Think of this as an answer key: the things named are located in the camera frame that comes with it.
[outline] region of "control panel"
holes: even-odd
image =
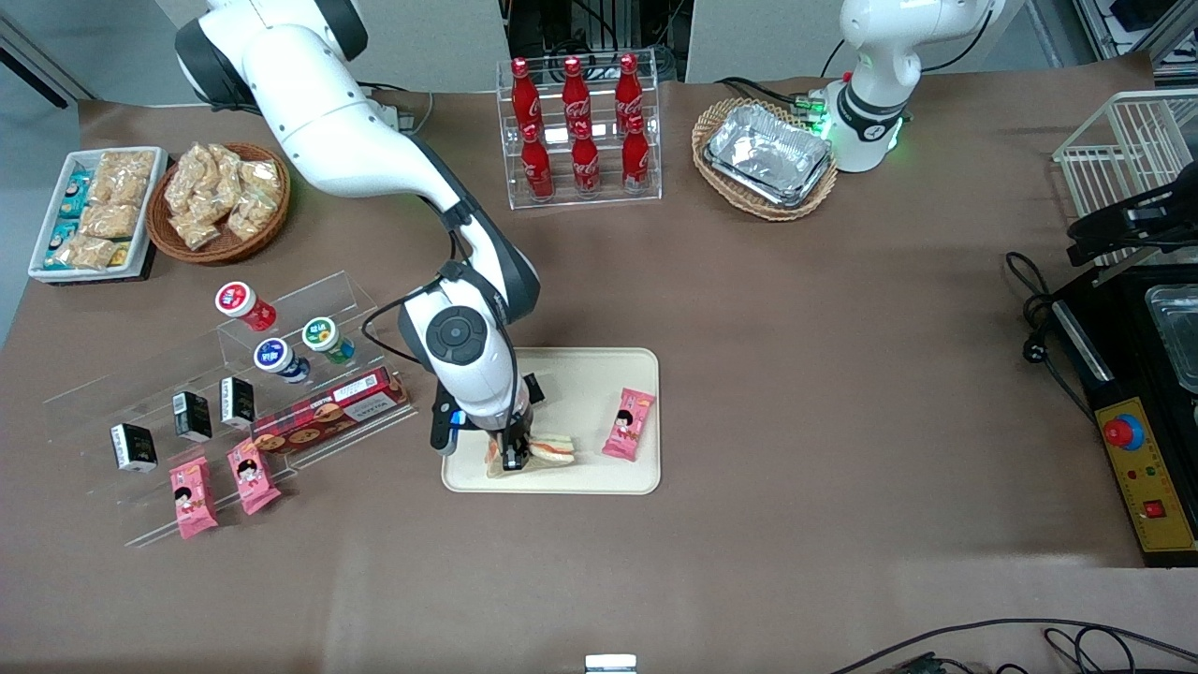
[[[1144,552],[1194,551],[1193,532],[1152,438],[1139,399],[1094,413]]]

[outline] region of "brown tablecloth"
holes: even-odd
[[[303,473],[250,526],[122,548],[115,508],[46,444],[44,399],[211,329],[230,278],[271,297],[345,268],[385,300],[430,278],[444,233],[413,196],[297,178],[286,230],[244,263],[31,283],[0,356],[0,667],[577,672],[629,651],[643,672],[822,672],[1045,614],[1198,646],[1198,571],[1138,569],[1093,430],[1019,357],[1023,292],[1002,272],[1017,248],[1069,277],[1049,153],[1111,93],[1150,86],[1142,59],[928,77],[885,163],[789,224],[733,210],[692,168],[720,86],[665,87],[660,202],[522,212],[494,98],[438,96],[429,142],[544,281],[515,342],[660,359],[647,497],[453,494],[424,414]],[[274,145],[260,119],[202,108],[87,103],[80,122],[89,147]],[[431,378],[404,375],[426,406]],[[930,648],[1049,658],[1025,627]]]

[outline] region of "red emergency stop button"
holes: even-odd
[[[1117,448],[1133,453],[1144,445],[1144,427],[1130,414],[1120,414],[1102,425],[1102,437]]]

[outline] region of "wicker basket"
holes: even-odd
[[[175,164],[167,169],[162,180],[153,188],[153,195],[150,196],[150,212],[146,217],[146,227],[150,230],[150,238],[153,239],[155,245],[158,245],[158,249],[176,260],[201,265],[238,262],[265,248],[279,233],[279,230],[283,229],[283,223],[286,221],[288,204],[291,200],[291,175],[288,172],[288,165],[283,159],[266,147],[248,142],[225,142],[225,147],[236,152],[238,157],[247,162],[262,162],[267,159],[274,162],[279,177],[283,181],[279,210],[274,211],[274,214],[266,221],[262,230],[249,241],[242,241],[236,233],[229,231],[228,226],[224,226],[229,219],[229,215],[225,215],[217,220],[220,236],[208,241],[199,250],[192,250],[183,243],[179,232],[170,224],[170,206],[167,205],[164,195],[167,184],[170,183],[170,178],[174,177],[175,170],[179,168],[179,164]]]
[[[744,184],[732,180],[731,177],[724,175],[722,172],[712,168],[710,164],[703,158],[703,146],[707,141],[715,135],[715,132],[727,119],[728,113],[733,108],[739,105],[748,105],[750,103],[757,103],[764,105],[767,110],[778,115],[782,121],[798,125],[799,119],[791,113],[774,105],[773,103],[766,103],[762,101],[755,101],[752,98],[728,98],[727,101],[720,101],[719,103],[712,105],[702,115],[698,116],[698,121],[695,122],[694,130],[690,132],[690,147],[691,157],[695,160],[695,168],[698,172],[703,175],[708,183],[715,188],[730,204],[740,208],[746,213],[752,213],[760,218],[773,220],[773,221],[786,221],[792,219],[799,219],[800,217],[816,210],[816,206],[823,201],[828,193],[831,192],[833,184],[836,183],[836,163],[835,160],[828,170],[824,171],[823,177],[816,183],[807,198],[803,200],[795,208],[783,208],[776,204],[772,204],[761,194],[749,189]]]

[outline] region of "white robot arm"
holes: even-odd
[[[857,48],[851,79],[825,90],[836,166],[878,165],[922,71],[915,47],[978,32],[1006,0],[845,0],[840,28]]]
[[[522,468],[532,413],[503,326],[537,303],[532,263],[428,146],[379,119],[345,67],[365,47],[350,0],[208,5],[176,36],[180,63],[201,98],[260,111],[317,189],[350,198],[418,194],[452,237],[470,244],[465,262],[446,262],[404,303],[399,327],[470,421],[500,439],[504,468]]]

